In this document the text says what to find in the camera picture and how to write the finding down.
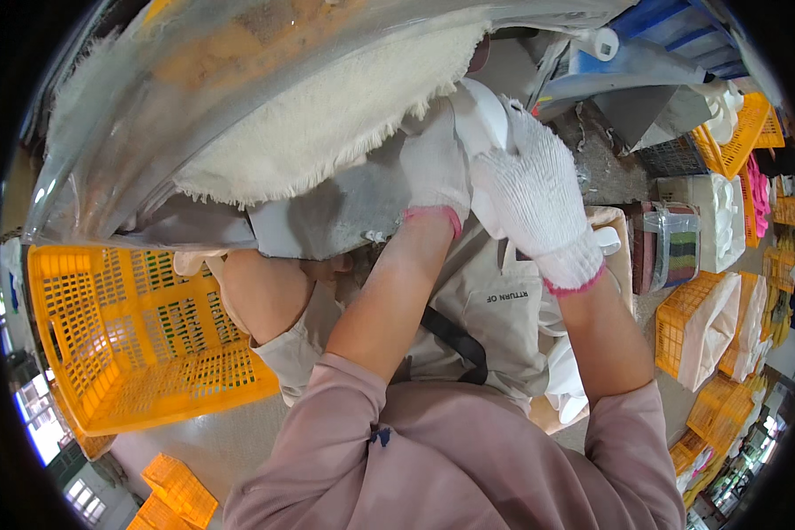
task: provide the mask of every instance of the hand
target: hand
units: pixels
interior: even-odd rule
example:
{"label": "hand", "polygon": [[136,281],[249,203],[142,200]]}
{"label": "hand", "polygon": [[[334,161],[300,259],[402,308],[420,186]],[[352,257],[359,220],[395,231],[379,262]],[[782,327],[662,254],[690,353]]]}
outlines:
{"label": "hand", "polygon": [[426,125],[424,132],[408,136],[400,153],[411,195],[405,216],[440,209],[451,219],[458,237],[468,217],[471,197],[450,101],[434,100],[422,124]]}
{"label": "hand", "polygon": [[518,101],[502,99],[516,154],[495,149],[471,161],[471,179],[492,202],[500,227],[536,261],[552,294],[596,281],[604,255],[583,209],[572,152]]}

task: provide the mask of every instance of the black strap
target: black strap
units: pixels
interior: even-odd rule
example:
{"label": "black strap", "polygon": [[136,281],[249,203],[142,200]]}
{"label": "black strap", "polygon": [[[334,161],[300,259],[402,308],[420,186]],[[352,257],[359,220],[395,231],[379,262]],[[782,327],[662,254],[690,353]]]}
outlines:
{"label": "black strap", "polygon": [[456,353],[474,364],[474,368],[468,370],[462,377],[461,382],[473,382],[476,385],[486,383],[489,375],[486,366],[486,349],[477,339],[468,334],[466,330],[450,322],[447,317],[434,310],[429,305],[424,309],[424,316],[421,317],[421,325],[433,335],[453,348]]}

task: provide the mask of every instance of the empty orange crate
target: empty orange crate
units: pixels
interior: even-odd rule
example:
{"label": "empty orange crate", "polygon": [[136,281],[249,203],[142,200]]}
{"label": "empty orange crate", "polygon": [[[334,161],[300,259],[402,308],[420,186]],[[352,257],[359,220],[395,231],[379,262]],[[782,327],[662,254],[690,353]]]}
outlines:
{"label": "empty orange crate", "polygon": [[680,285],[657,307],[656,364],[675,379],[680,369],[686,323],[724,275],[701,270],[697,278]]}
{"label": "empty orange crate", "polygon": [[218,508],[218,501],[186,464],[171,456],[157,454],[141,477],[175,514],[198,528],[205,528]]}
{"label": "empty orange crate", "polygon": [[698,458],[698,455],[701,454],[701,451],[703,451],[706,446],[707,442],[695,434],[695,431],[687,429],[683,434],[683,438],[672,445],[669,451],[671,461],[674,463],[675,474],[680,475],[682,472],[686,471],[686,468]]}
{"label": "empty orange crate", "polygon": [[79,444],[79,448],[82,449],[85,458],[90,461],[97,460],[106,454],[106,452],[109,451],[109,448],[112,447],[112,442],[115,441],[115,435],[86,435],[85,431],[83,431],[82,428],[77,425],[74,415],[71,414],[71,411],[65,405],[65,398],[62,395],[62,391],[55,383],[55,381],[50,383],[50,394],[53,396],[53,400],[56,402],[56,407],[59,408],[59,412],[62,413],[62,417],[65,419],[65,422],[68,423],[70,430],[74,433],[74,438]]}
{"label": "empty orange crate", "polygon": [[186,278],[174,273],[169,252],[53,246],[31,248],[28,267],[47,360],[89,436],[279,392],[274,373],[224,311],[205,266]]}
{"label": "empty orange crate", "polygon": [[785,146],[786,140],[784,140],[784,131],[780,128],[780,121],[777,119],[777,113],[774,111],[774,108],[771,108],[768,115],[765,117],[763,130],[760,132],[760,137],[757,138],[757,144],[754,148],[782,148]]}
{"label": "empty orange crate", "polygon": [[748,155],[757,143],[772,105],[759,92],[745,95],[745,103],[738,112],[739,123],[733,138],[726,145],[719,145],[710,135],[707,125],[700,125],[690,131],[698,146],[704,163],[712,171],[732,180],[748,160]]}
{"label": "empty orange crate", "polygon": [[792,293],[795,291],[795,280],[789,272],[795,267],[795,252],[791,250],[778,250],[774,247],[765,249],[763,253],[763,275],[782,291]]}
{"label": "empty orange crate", "polygon": [[751,413],[754,379],[738,383],[717,372],[695,399],[686,425],[719,454],[727,453]]}
{"label": "empty orange crate", "polygon": [[751,302],[751,294],[753,288],[757,284],[758,276],[743,270],[739,271],[742,276],[742,292],[739,295],[739,318],[736,321],[736,334],[733,335],[733,340],[727,345],[724,355],[718,364],[718,369],[726,373],[728,376],[733,376],[733,368],[736,366],[736,359],[739,356],[739,332],[742,331],[742,323],[745,322],[745,315],[748,313],[748,304]]}
{"label": "empty orange crate", "polygon": [[194,530],[194,527],[175,514],[156,493],[151,493],[127,530]]}
{"label": "empty orange crate", "polygon": [[753,212],[753,195],[751,191],[751,178],[745,165],[739,168],[739,178],[742,179],[742,207],[745,215],[745,246],[756,249],[760,246],[757,237],[757,217]]}
{"label": "empty orange crate", "polygon": [[795,197],[778,197],[772,209],[772,220],[795,227]]}

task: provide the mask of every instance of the concrete floor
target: concrete floor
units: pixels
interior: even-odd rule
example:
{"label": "concrete floor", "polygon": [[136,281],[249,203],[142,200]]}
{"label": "concrete floor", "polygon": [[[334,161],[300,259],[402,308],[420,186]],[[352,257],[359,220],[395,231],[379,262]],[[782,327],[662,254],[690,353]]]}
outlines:
{"label": "concrete floor", "polygon": [[[583,176],[582,189],[587,204],[625,204],[649,198],[653,182],[645,175],[634,156],[616,158],[612,143],[605,134],[603,117],[590,102],[581,112],[583,130],[574,111],[554,122],[563,140],[572,148],[578,172]],[[762,252],[749,249],[731,270],[760,273]],[[663,289],[636,298],[636,321],[653,350],[655,342],[655,311],[673,289]],[[682,387],[662,370],[656,369],[656,380],[666,413],[666,437],[671,446],[686,429],[696,394]],[[277,395],[223,413],[192,420],[121,434],[112,452],[121,461],[137,493],[147,495],[149,487],[140,472],[159,452],[186,462],[210,492],[223,503],[231,487],[254,473],[268,458],[277,432],[286,415],[286,406]],[[553,435],[564,447],[583,451],[587,420],[581,420]],[[220,524],[221,510],[212,525]]]}

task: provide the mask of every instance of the sleeve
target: sleeve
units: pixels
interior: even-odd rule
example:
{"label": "sleeve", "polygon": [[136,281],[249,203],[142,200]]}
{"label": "sleeve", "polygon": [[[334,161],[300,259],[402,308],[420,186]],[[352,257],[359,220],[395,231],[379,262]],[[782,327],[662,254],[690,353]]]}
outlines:
{"label": "sleeve", "polygon": [[589,416],[585,450],[629,514],[646,511],[659,528],[686,526],[656,381],[601,398]]}
{"label": "sleeve", "polygon": [[325,354],[306,393],[289,411],[271,456],[255,477],[233,488],[223,510],[224,527],[303,523],[333,486],[360,472],[371,426],[385,404],[386,383],[380,377]]}

